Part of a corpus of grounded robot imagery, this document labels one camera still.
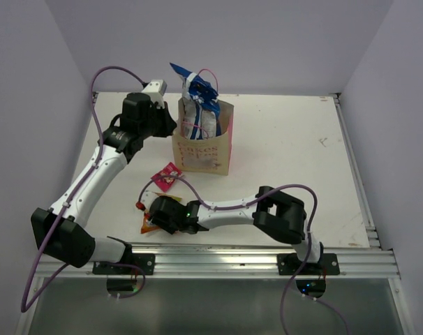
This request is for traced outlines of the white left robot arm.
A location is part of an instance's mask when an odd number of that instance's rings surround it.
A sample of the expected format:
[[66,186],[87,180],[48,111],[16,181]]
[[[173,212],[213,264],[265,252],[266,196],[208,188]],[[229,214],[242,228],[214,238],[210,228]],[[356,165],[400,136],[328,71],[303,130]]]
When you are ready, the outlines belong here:
[[80,268],[88,262],[108,262],[118,274],[133,266],[131,246],[111,237],[94,238],[86,230],[89,217],[112,180],[141,150],[148,137],[171,136],[176,123],[161,93],[130,93],[99,137],[89,163],[69,189],[49,209],[31,216],[40,254]]

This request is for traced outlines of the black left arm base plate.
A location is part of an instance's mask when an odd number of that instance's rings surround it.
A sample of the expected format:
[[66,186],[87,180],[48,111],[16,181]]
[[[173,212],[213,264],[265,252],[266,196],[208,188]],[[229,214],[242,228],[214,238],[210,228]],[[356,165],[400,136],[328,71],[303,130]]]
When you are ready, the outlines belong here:
[[92,273],[95,275],[141,275],[151,276],[154,273],[156,256],[153,253],[134,253],[127,260],[118,263],[95,262]]

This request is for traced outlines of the blue chips bag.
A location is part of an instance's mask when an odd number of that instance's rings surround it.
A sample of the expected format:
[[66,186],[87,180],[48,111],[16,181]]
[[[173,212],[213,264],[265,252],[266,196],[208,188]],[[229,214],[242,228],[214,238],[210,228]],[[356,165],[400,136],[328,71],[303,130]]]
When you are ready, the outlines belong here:
[[218,92],[200,74],[170,63],[182,80],[184,115],[181,117],[181,133],[188,140],[208,140],[221,135]]

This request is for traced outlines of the small pink snack packet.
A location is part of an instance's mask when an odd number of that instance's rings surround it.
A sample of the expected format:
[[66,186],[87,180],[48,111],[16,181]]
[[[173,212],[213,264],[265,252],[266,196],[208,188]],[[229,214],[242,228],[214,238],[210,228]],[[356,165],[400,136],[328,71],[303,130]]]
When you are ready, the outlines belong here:
[[162,170],[153,175],[151,180],[162,192],[167,193],[177,178],[182,176],[182,171],[173,162],[170,162]]

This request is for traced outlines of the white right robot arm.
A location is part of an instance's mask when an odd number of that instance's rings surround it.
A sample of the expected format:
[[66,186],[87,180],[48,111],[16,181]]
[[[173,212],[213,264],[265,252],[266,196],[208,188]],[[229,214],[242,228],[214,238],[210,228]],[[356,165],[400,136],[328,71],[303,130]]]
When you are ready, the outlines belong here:
[[144,191],[140,206],[150,223],[172,235],[250,225],[274,241],[290,244],[305,273],[314,274],[324,265],[324,247],[313,236],[304,202],[278,188],[261,186],[255,195],[228,202],[205,202],[199,198],[187,204],[168,195]]

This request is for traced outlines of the beige Cakes paper bag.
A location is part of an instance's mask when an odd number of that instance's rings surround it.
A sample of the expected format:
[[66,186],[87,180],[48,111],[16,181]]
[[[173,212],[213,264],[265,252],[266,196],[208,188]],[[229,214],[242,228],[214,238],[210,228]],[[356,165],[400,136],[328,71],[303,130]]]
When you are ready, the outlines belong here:
[[181,98],[178,100],[177,129],[172,136],[175,165],[182,171],[228,175],[232,155],[234,105],[219,99],[221,135],[208,140],[188,140],[181,133],[184,115]]

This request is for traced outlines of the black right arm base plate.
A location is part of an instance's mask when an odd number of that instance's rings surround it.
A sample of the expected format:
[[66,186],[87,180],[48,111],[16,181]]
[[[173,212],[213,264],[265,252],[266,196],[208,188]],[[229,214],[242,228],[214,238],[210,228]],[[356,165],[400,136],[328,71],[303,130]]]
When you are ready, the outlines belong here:
[[[296,253],[280,253],[276,256],[277,269],[280,276],[292,276],[302,265]],[[339,261],[335,253],[324,253],[317,263],[307,262],[302,267],[299,275],[338,276],[341,273]]]

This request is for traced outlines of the Fox's fruit candy bag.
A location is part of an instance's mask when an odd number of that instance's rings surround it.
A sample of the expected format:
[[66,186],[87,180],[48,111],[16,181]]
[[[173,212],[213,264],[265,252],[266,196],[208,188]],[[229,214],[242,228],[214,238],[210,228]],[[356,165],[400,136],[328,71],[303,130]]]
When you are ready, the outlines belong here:
[[[155,192],[155,193],[158,193],[158,196],[168,196],[169,198],[172,198],[173,200],[176,200],[178,202],[182,201],[181,197],[177,197],[175,195],[168,195],[166,193],[160,193],[160,192]],[[161,229],[155,223],[151,222],[151,219],[150,219],[150,216],[149,216],[149,210],[144,211],[143,213],[144,214],[143,214],[143,219],[142,219],[142,225],[141,225],[141,228],[140,228],[141,234],[146,234],[146,233],[150,233],[150,232]]]

